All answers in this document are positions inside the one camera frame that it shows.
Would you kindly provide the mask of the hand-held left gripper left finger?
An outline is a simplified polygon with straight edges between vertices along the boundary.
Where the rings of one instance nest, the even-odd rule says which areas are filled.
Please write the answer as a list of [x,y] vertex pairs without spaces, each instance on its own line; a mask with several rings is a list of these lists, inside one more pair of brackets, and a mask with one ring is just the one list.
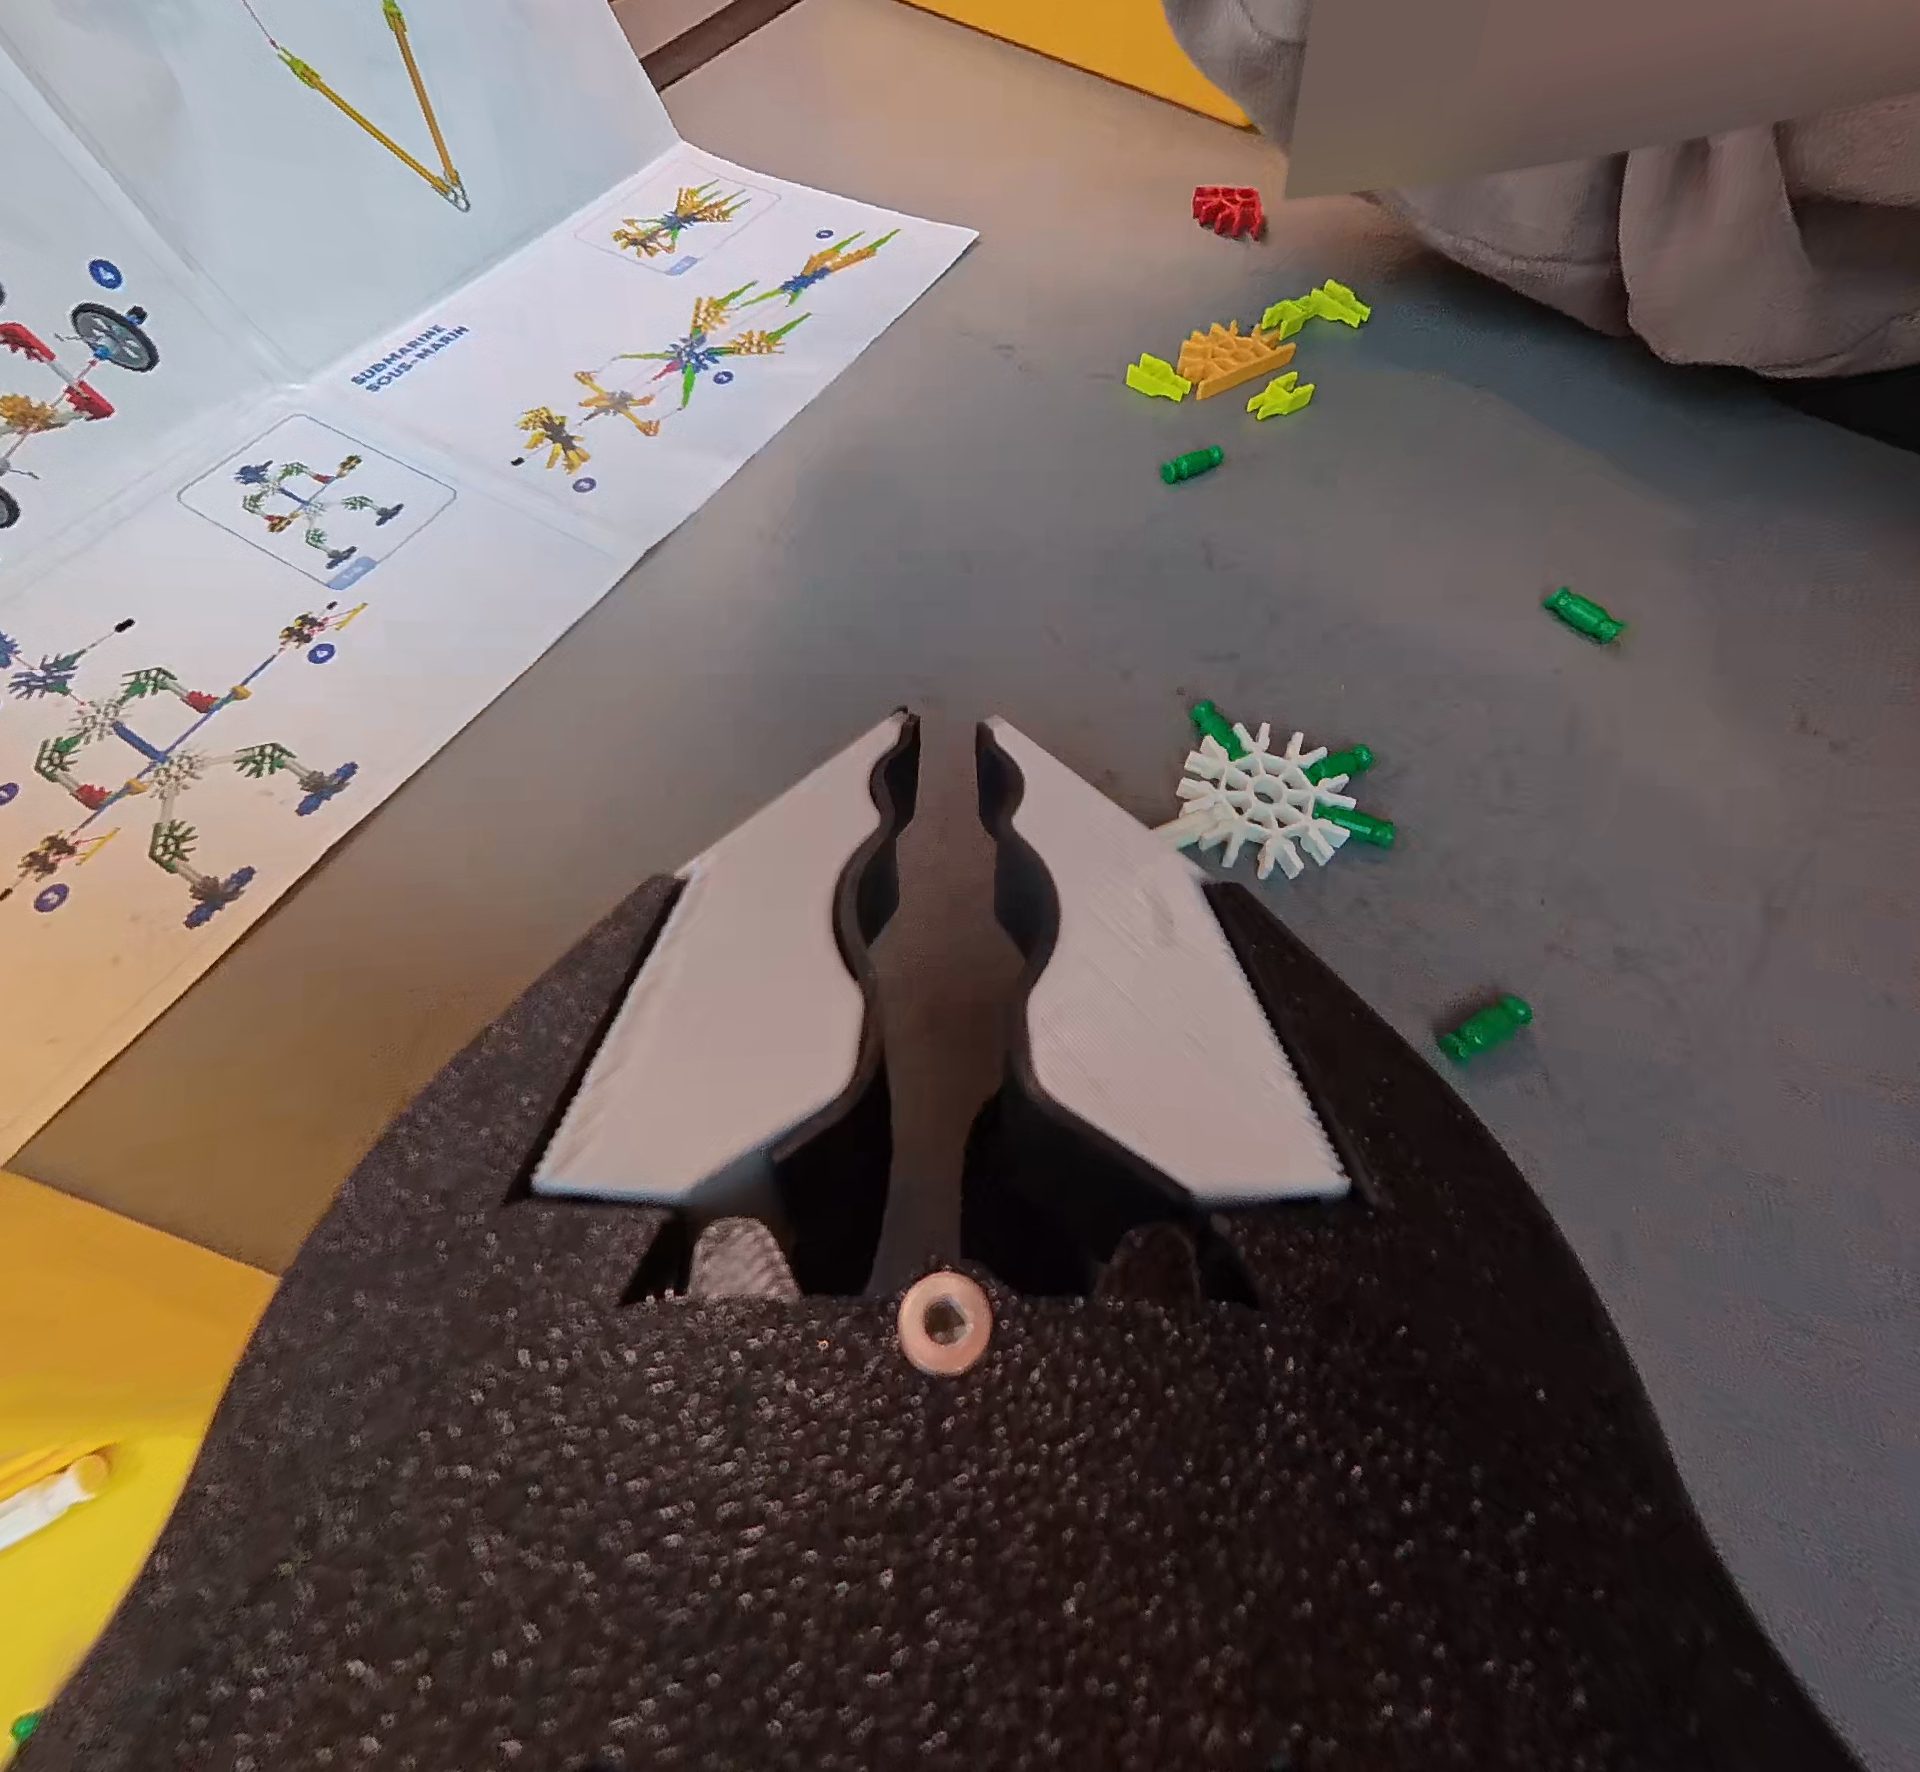
[[920,722],[890,712],[694,855],[532,1166],[549,1198],[720,1208],[877,1067]]

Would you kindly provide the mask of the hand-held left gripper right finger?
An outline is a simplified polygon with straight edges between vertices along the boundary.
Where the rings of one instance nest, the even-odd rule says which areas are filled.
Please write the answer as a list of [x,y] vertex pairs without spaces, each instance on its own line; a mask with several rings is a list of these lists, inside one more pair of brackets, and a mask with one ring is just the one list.
[[1205,1211],[1347,1198],[1198,867],[999,715],[976,758],[1039,1101]]

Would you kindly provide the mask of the white snowflake connector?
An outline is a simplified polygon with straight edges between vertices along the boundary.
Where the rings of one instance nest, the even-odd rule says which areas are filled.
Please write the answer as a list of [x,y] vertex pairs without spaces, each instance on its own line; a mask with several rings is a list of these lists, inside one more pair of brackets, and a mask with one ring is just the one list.
[[1350,834],[1328,826],[1322,807],[1358,807],[1347,787],[1350,780],[1310,782],[1305,775],[1305,767],[1329,749],[1310,749],[1297,729],[1278,749],[1269,723],[1256,729],[1234,723],[1234,729],[1248,743],[1246,758],[1231,760],[1207,738],[1188,753],[1173,787],[1179,808],[1198,803],[1212,812],[1212,829],[1193,850],[1216,852],[1225,871],[1250,852],[1261,879],[1274,871],[1297,879],[1310,865],[1329,865]]

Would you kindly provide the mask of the yellow half-round connector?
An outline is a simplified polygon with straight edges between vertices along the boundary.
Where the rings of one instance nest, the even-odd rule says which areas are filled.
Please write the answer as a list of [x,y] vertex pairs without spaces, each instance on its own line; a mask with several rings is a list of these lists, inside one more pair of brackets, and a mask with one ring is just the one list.
[[1179,345],[1173,373],[1193,384],[1198,399],[1237,391],[1255,378],[1291,365],[1297,341],[1269,334],[1242,334],[1237,324],[1193,329]]

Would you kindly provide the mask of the person's right forearm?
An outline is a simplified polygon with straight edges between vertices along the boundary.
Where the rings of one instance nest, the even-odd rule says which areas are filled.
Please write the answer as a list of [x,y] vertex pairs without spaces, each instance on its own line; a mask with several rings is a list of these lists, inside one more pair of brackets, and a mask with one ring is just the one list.
[[[1201,75],[1291,145],[1313,0],[1163,5]],[[1365,199],[1665,362],[1795,384],[1916,365],[1916,91]]]

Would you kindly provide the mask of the grey desk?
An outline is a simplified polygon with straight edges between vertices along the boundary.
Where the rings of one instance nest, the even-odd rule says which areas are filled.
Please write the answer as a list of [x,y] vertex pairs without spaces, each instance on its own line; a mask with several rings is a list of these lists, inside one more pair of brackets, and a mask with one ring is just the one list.
[[[413,939],[641,867],[340,1184],[19,1769],[1858,1769],[1780,1640],[1865,1605],[1753,1613],[1642,1362],[1795,1398],[1720,1442],[1747,1503],[1916,1586],[1913,1471],[1824,1469],[1916,1406],[1912,468],[1627,399],[1360,201],[1207,247],[1173,115],[835,15],[734,118],[971,247],[495,697],[345,955],[268,969],[295,1059],[223,1008],[127,1097],[292,1157]],[[1372,314],[1294,339],[1310,409],[1125,389],[1322,282]],[[1338,1200],[1205,1211],[1022,1076],[979,723],[1153,831],[1196,700],[1366,746],[1397,826],[1173,847]],[[895,710],[854,1104],[711,1211],[538,1194],[679,871]]]

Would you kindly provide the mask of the folded paper instruction sheet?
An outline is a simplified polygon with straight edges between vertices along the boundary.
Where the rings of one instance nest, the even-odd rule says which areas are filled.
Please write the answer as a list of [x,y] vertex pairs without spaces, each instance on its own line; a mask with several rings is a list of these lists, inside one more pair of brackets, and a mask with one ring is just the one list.
[[971,237],[608,0],[3,0],[3,1157]]

